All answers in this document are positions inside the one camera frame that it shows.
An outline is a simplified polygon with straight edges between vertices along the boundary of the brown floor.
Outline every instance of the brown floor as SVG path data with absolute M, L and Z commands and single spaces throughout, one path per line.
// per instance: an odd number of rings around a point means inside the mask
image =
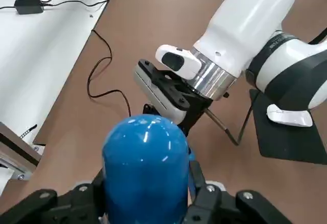
M 222 1 L 111 0 L 96 30 L 108 40 L 114 60 L 94 81 L 92 92 L 120 88 L 133 99 L 132 113 L 141 113 L 147 99 L 132 78 L 137 61 L 146 58 L 155 62 L 156 48 L 164 43 L 191 48 Z M 284 30 L 303 40 L 312 39 L 326 27 L 326 4 L 327 0 L 297 0 Z M 46 144 L 45 153 L 18 198 L 39 188 L 53 188 L 62 194 L 78 181 L 91 180 L 101 168 L 106 134 L 128 115 L 119 94 L 97 101 L 87 96 L 90 69 L 106 54 L 106 47 L 93 34 L 36 139 Z M 234 134 L 250 104 L 248 89 L 242 78 L 231 88 L 228 99 L 211 107 Z M 326 112 L 327 104 L 313 111 L 324 142 Z M 230 193 L 257 190 L 295 223 L 327 223 L 327 167 L 261 157 L 252 118 L 240 147 L 234 147 L 206 116 L 191 130 L 189 142 L 206 178 L 222 182 Z M 6 197 L 5 201 L 7 206 L 17 198 Z

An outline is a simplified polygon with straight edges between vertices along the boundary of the metal rod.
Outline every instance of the metal rod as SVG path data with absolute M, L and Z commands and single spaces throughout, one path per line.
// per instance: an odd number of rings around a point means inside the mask
M 213 114 L 209 109 L 205 109 L 204 112 L 208 115 L 208 117 L 210 117 L 223 131 L 227 130 L 227 127 L 225 126 L 225 124 L 220 121 L 219 118 L 216 117 L 215 114 Z

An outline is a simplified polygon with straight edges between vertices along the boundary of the blue cylinder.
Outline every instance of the blue cylinder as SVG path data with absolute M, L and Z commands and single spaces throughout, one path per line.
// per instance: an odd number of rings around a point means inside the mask
M 189 153 L 183 132 L 166 118 L 125 119 L 102 150 L 110 224 L 180 223 L 188 204 Z

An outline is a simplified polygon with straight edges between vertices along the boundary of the white table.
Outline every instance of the white table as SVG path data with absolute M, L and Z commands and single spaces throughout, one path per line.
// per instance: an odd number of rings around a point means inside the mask
M 0 0 L 0 7 L 14 2 Z M 37 124 L 24 137 L 28 144 L 43 125 L 104 7 L 67 3 L 33 15 L 0 10 L 0 121 L 17 135 Z M 0 195 L 12 172 L 0 168 Z

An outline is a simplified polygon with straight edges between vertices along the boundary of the screw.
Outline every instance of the screw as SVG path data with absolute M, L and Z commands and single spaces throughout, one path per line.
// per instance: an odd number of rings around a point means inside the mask
M 207 190 L 209 192 L 214 192 L 215 191 L 215 188 L 213 186 L 211 186 L 211 185 L 207 186 L 206 188 L 207 188 Z
M 87 189 L 87 186 L 82 186 L 82 187 L 79 188 L 79 190 L 80 190 L 81 192 L 86 191 L 86 189 Z
M 49 197 L 50 194 L 48 192 L 44 192 L 40 195 L 40 198 L 46 198 L 46 197 Z
M 246 198 L 246 199 L 253 199 L 253 195 L 249 192 L 244 192 L 243 193 L 243 196 Z

